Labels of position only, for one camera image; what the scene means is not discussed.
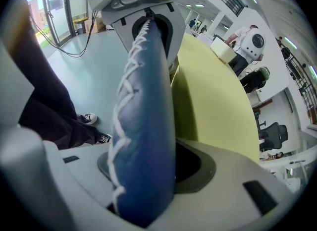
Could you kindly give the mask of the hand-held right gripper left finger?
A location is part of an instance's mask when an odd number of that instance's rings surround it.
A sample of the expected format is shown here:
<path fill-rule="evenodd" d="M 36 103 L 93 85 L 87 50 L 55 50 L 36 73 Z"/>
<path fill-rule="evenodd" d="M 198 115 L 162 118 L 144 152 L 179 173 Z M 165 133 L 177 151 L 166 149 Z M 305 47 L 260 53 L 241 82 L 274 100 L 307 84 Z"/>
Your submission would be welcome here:
<path fill-rule="evenodd" d="M 98 204 L 58 149 L 27 128 L 1 126 L 0 174 L 31 217 L 51 231 L 140 230 Z"/>

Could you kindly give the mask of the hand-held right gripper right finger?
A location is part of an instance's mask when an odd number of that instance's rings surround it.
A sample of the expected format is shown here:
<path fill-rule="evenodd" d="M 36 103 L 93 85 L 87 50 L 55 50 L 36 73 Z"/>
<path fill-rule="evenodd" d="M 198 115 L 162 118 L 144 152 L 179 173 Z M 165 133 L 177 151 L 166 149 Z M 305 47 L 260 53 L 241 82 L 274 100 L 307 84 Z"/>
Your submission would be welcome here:
<path fill-rule="evenodd" d="M 267 231 L 289 210 L 285 184 L 239 153 L 178 138 L 181 170 L 192 175 L 151 231 Z"/>

